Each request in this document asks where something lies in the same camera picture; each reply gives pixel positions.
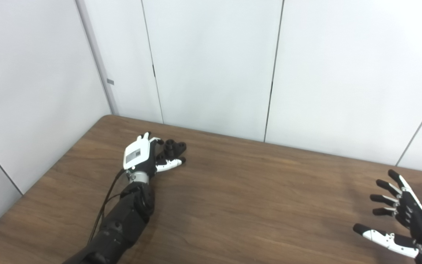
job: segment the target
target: wooden table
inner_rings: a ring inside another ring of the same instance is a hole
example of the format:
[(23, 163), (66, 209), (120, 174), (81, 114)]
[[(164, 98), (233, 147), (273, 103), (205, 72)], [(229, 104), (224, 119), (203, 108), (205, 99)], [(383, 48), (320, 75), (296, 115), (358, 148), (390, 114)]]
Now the wooden table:
[[(109, 115), (0, 219), (0, 264), (59, 264), (82, 248), (124, 148), (146, 131), (186, 142), (187, 162), (152, 180), (155, 214), (121, 263), (414, 263), (352, 231), (408, 234), (371, 214), (391, 166)], [(422, 200), (422, 172), (396, 170)]]

